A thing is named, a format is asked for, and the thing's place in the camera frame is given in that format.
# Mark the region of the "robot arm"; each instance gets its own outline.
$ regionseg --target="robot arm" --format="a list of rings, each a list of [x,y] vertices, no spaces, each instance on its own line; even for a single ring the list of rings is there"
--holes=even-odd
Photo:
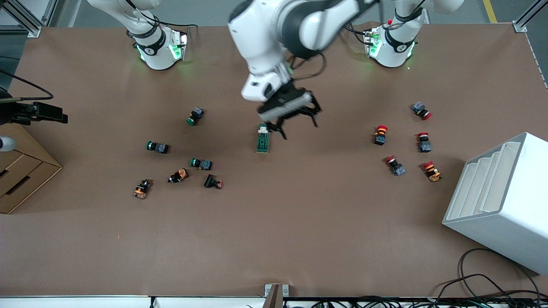
[[[231,13],[229,29],[249,68],[242,96],[266,102],[291,80],[286,50],[309,59],[350,20],[377,0],[245,0]]]
[[[295,89],[284,57],[286,51],[305,60],[320,54],[346,24],[378,1],[244,0],[233,10],[229,17],[230,34],[250,72],[242,96],[264,103],[258,108],[258,113],[269,130],[278,131],[285,138],[281,129],[285,119],[299,114],[314,119],[321,111],[311,92]],[[375,45],[375,48],[371,46],[368,54],[386,54],[384,57],[389,58],[390,63],[399,62],[401,54],[410,54],[404,52],[412,47],[416,33],[424,23],[423,7],[448,14],[459,8],[463,1],[398,0],[396,16],[401,22],[400,27],[392,32],[385,31],[391,35],[384,40],[376,36],[375,42],[371,42],[374,37],[371,35],[368,44]],[[389,53],[390,48],[381,50],[389,41],[395,45],[392,53]],[[272,124],[270,121],[276,118],[278,122]]]
[[[141,59],[154,70],[165,70],[182,59],[186,34],[161,26],[149,12],[160,0],[88,0],[93,7],[116,18],[136,41]]]
[[[415,38],[425,21],[424,10],[450,14],[464,0],[398,0],[391,25],[371,29],[366,35],[366,53],[386,67],[398,67],[411,56]]]

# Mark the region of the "white shelf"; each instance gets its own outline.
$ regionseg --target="white shelf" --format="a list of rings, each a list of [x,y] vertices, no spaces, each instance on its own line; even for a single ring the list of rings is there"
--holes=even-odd
[[[466,162],[443,224],[548,275],[548,142],[529,133]]]

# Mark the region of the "gray floor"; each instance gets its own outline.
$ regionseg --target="gray floor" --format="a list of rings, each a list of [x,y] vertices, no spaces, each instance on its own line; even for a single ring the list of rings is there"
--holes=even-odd
[[[87,0],[64,1],[56,26],[60,27],[121,27],[122,25],[106,13],[93,8]],[[172,23],[198,24],[200,26],[224,26],[227,16],[241,0],[163,0],[153,13],[161,20]],[[499,22],[511,21],[520,15],[533,0],[491,0]],[[383,0],[383,4],[364,13],[355,23],[392,18],[394,1]],[[489,19],[482,0],[465,0],[462,7],[450,15],[430,13],[433,24],[487,23]],[[539,65],[548,71],[548,9],[539,13],[527,26],[529,39]],[[26,36],[1,35],[0,55],[20,57]],[[0,67],[14,72],[17,61],[0,58]],[[11,78],[0,76],[0,87],[8,88]]]
[[[491,0],[498,22],[512,22],[533,3],[533,0]],[[542,70],[548,73],[548,7],[537,13],[527,23],[527,37],[535,52],[536,60]]]

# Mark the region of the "white plastic casing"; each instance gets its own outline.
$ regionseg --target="white plastic casing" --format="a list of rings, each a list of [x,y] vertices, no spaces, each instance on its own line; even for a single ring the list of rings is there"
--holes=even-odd
[[[465,163],[443,224],[548,275],[548,142],[523,133]]]
[[[328,10],[308,15],[299,28],[299,39],[310,50],[326,49],[346,20],[358,12],[356,0],[343,0]]]
[[[250,73],[242,89],[246,100],[267,101],[291,79],[285,59],[286,49],[277,40],[271,24],[280,2],[254,1],[245,14],[229,23],[230,35]]]
[[[412,41],[417,33],[419,33],[420,28],[423,26],[424,19],[424,13],[422,13],[418,18],[406,22],[400,28],[390,30],[390,35],[400,42]],[[412,43],[412,45],[409,46],[404,52],[396,52],[394,48],[387,43],[385,39],[385,31],[386,30],[383,27],[379,27],[379,38],[381,40],[381,43],[377,47],[378,50],[376,51],[376,53],[370,52],[369,48],[366,48],[366,50],[369,53],[369,56],[377,60],[377,62],[381,65],[386,67],[398,67],[402,65],[408,57],[411,56],[411,52],[415,43]]]
[[[154,22],[150,19],[154,19],[154,15],[148,12],[148,9],[153,9],[160,3],[159,0],[132,0],[132,2],[139,9],[139,11],[137,11],[125,0],[88,0],[88,2],[93,7],[114,17],[116,20],[121,22],[129,30],[129,32],[137,35],[147,33],[150,29],[152,29],[150,24],[154,24]],[[169,45],[173,44],[174,41],[180,40],[180,32],[171,30],[169,27],[162,26],[161,28],[156,28],[151,36],[146,38],[134,38],[138,44],[148,46],[158,42],[161,38],[162,31],[166,34],[165,43],[157,51],[157,54],[148,55],[144,50],[140,50],[141,59],[143,59],[143,61],[154,70],[165,70],[171,67],[178,60],[182,59],[184,50],[179,51],[181,57],[176,58],[169,47]]]

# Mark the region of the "black cable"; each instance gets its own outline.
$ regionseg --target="black cable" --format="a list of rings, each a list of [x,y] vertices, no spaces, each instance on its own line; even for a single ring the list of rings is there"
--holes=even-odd
[[[512,294],[518,294],[518,293],[536,294],[535,291],[531,291],[531,290],[508,290],[508,291],[504,291],[505,295],[512,295]],[[501,295],[504,295],[504,294],[500,294],[500,292],[499,292],[499,293],[495,293],[495,294],[481,295],[481,296],[479,296],[479,298],[481,298],[481,299],[497,298],[497,297],[499,297]],[[541,296],[544,296],[544,299],[541,299],[542,301],[548,302],[548,295],[546,295],[544,293],[541,293],[541,292],[539,292],[539,294]]]
[[[367,29],[367,30],[364,30],[364,31],[352,30],[352,29],[350,28],[350,25],[351,25],[351,24],[349,24],[348,26],[344,26],[343,28],[344,28],[346,31],[350,31],[350,32],[352,32],[352,33],[361,34],[361,35],[363,35],[364,32],[371,30],[371,29]]]
[[[469,255],[470,253],[472,252],[475,252],[475,251],[485,251],[485,252],[488,252],[488,253],[492,253],[492,254],[495,254],[505,260],[507,260],[508,262],[510,262],[513,266],[515,266],[518,270],[520,270],[528,279],[529,281],[531,281],[531,283],[533,284],[533,287],[535,288],[535,293],[536,293],[536,304],[535,304],[535,307],[536,308],[539,308],[540,307],[540,292],[539,292],[539,288],[538,286],[536,285],[535,281],[531,278],[531,276],[529,274],[527,274],[527,272],[525,272],[525,270],[522,268],[521,265],[519,265],[518,263],[508,259],[507,257],[501,255],[500,253],[492,250],[492,249],[488,249],[488,248],[474,248],[474,249],[470,249],[468,250],[467,252],[465,252],[462,257],[460,257],[460,260],[459,260],[459,269],[460,269],[460,275],[461,277],[464,277],[464,259],[466,258],[467,255]],[[474,295],[474,297],[477,298],[477,296],[474,294],[474,292],[472,291],[472,289],[470,288],[470,286],[468,285],[468,283],[466,283],[466,279],[464,278],[463,279],[463,282],[464,282],[464,285],[466,286],[466,288],[468,289],[468,291]]]
[[[384,308],[388,308],[386,303],[379,301],[378,298],[372,298],[373,296],[362,296],[359,298],[360,301],[369,301],[370,303],[365,305],[363,308],[373,308],[377,304],[381,304]]]
[[[292,55],[292,56],[290,56],[289,58],[290,58],[290,61],[288,60],[288,62],[289,62],[289,67],[291,67],[291,69],[294,70],[295,68],[293,67],[293,65],[295,64],[295,59],[296,59],[296,57],[295,57],[295,55]]]
[[[147,16],[147,15],[145,15],[145,14],[143,14],[143,16],[144,16],[145,18],[148,18],[148,19],[150,19],[150,20],[154,20],[154,19],[152,19],[152,18],[148,17],[148,16]],[[177,27],[196,27],[196,28],[198,27],[198,25],[196,25],[196,24],[186,24],[186,25],[178,25],[178,24],[171,24],[171,23],[169,23],[169,22],[165,22],[165,21],[161,21],[161,20],[159,20],[158,22],[159,22],[160,24],[162,24],[162,25],[166,25],[166,26],[177,26]]]
[[[337,303],[337,304],[341,305],[341,306],[344,307],[344,308],[348,308],[346,305],[343,305],[343,304],[342,304],[341,302],[339,302],[339,301],[333,300],[333,301],[330,301],[329,303],[331,304],[331,302]]]
[[[506,294],[505,294],[505,291],[504,291],[501,287],[499,287],[499,285],[496,284],[491,278],[487,277],[487,276],[484,275],[484,274],[476,274],[476,275],[481,276],[481,277],[487,279],[492,285],[495,286],[495,288],[497,288],[497,289],[499,290],[499,293],[500,293],[501,295],[508,297],[508,299],[511,300],[513,304],[515,304],[515,301],[513,300],[513,298],[511,298],[509,295],[506,295]],[[466,282],[466,278],[463,278],[463,283],[464,283],[464,285],[466,286],[466,288],[470,291],[470,294],[472,294],[472,296],[474,296],[474,299],[478,300],[478,301],[479,301],[480,303],[482,303],[482,304],[485,304],[485,301],[482,300],[482,299],[480,299],[480,298],[479,298],[479,297],[478,297],[478,296],[477,296],[477,295],[468,287],[468,283]]]
[[[390,308],[402,308],[402,305],[400,304],[400,302],[397,300],[394,300],[393,298],[370,295],[370,296],[363,296],[360,299],[372,301],[374,305],[378,303],[383,303],[383,304],[388,304]]]
[[[384,22],[384,1],[379,1],[379,20],[381,24]]]
[[[179,26],[179,27],[191,27],[191,26],[194,26],[194,27],[196,27],[196,28],[198,27],[198,25],[196,25],[196,24],[178,25],[178,24],[170,24],[169,22],[162,22],[162,21],[160,21],[160,20],[158,19],[158,17],[156,17],[156,16],[154,16],[154,19],[152,19],[152,18],[146,16],[145,14],[143,14],[143,13],[137,8],[137,6],[136,6],[135,4],[133,4],[132,0],[125,0],[125,1],[126,1],[132,8],[136,9],[137,12],[141,13],[141,15],[144,16],[145,18],[150,19],[150,20],[152,20],[152,21],[154,21],[154,22],[158,22],[158,23],[160,23],[160,24],[162,24],[162,25],[167,25],[167,26]]]
[[[356,31],[356,30],[354,29],[354,26],[353,26],[352,23],[349,23],[349,25],[350,25],[350,30],[349,30],[349,29],[347,29],[347,30],[349,30],[349,31],[351,31],[352,33],[354,33],[354,36],[356,37],[356,39],[357,39],[360,43],[362,43],[362,44],[364,44],[364,45],[367,45],[367,46],[373,46],[373,43],[365,42],[365,41],[363,41],[361,38],[359,38],[358,33],[361,34],[361,35],[363,35],[363,34],[364,34],[363,32],[360,33],[360,32],[358,32],[358,31]]]
[[[14,58],[12,56],[5,56],[5,55],[0,55],[0,58],[6,58],[6,59],[13,59],[13,60],[21,60],[19,58]]]
[[[457,282],[460,282],[460,281],[464,281],[464,280],[466,280],[467,278],[471,278],[471,277],[475,277],[475,276],[482,276],[482,277],[486,278],[489,282],[491,282],[492,284],[494,284],[494,285],[496,286],[497,289],[500,289],[500,287],[499,287],[496,283],[494,283],[489,277],[485,276],[484,274],[471,274],[471,275],[468,275],[468,276],[463,276],[463,277],[461,277],[461,278],[454,279],[454,280],[452,280],[452,281],[446,283],[446,284],[443,286],[443,288],[441,289],[441,291],[439,292],[438,297],[436,298],[436,300],[433,302],[432,305],[435,306],[435,307],[437,307],[436,304],[439,302],[439,299],[442,297],[442,294],[443,294],[443,292],[445,291],[445,289],[447,289],[447,287],[451,286],[451,285],[454,284],[454,283],[457,283]]]
[[[419,9],[421,9],[421,5],[425,2],[426,0],[422,0],[414,9],[413,11],[411,11],[411,14],[407,15],[406,17],[403,17],[403,19],[409,19],[411,16],[413,16],[416,12],[418,12]],[[385,26],[385,24],[383,24],[383,28],[385,30],[395,30],[403,25],[406,24],[407,21],[404,21],[404,22],[398,22],[396,24],[392,23],[391,25],[387,25]]]
[[[28,80],[25,80],[25,79],[23,79],[23,78],[21,78],[21,77],[17,77],[16,75],[14,75],[14,74],[12,74],[12,73],[8,73],[8,72],[6,72],[5,70],[0,70],[0,73],[5,74],[5,75],[8,75],[9,77],[15,78],[15,79],[17,79],[17,80],[19,80],[19,81],[22,81],[22,82],[26,83],[26,84],[29,84],[29,85],[31,85],[31,86],[37,88],[38,90],[40,90],[40,91],[42,91],[42,92],[44,92],[44,93],[46,93],[46,94],[49,95],[49,96],[46,96],[46,97],[37,97],[37,98],[21,98],[21,100],[48,100],[48,99],[52,99],[52,98],[53,98],[53,94],[52,94],[50,91],[48,91],[48,90],[46,90],[46,89],[40,87],[39,85],[36,85],[36,84],[34,84],[34,83],[32,83],[32,82],[30,82],[30,81],[28,81]]]
[[[316,308],[318,305],[321,305],[323,303],[325,303],[325,301],[319,301],[319,302],[315,303],[314,305],[312,305],[310,308]]]
[[[314,77],[317,77],[317,76],[321,75],[323,73],[323,71],[326,70],[326,67],[327,67],[326,56],[323,53],[319,53],[318,55],[322,57],[322,67],[319,69],[319,71],[317,71],[314,74],[308,74],[308,75],[304,75],[304,76],[299,76],[297,78],[293,78],[293,81],[299,81],[299,80],[314,78]]]
[[[291,69],[296,70],[296,69],[300,68],[306,62],[308,62],[308,60],[301,60],[297,65],[295,65],[295,58],[293,58],[293,61],[291,63]]]

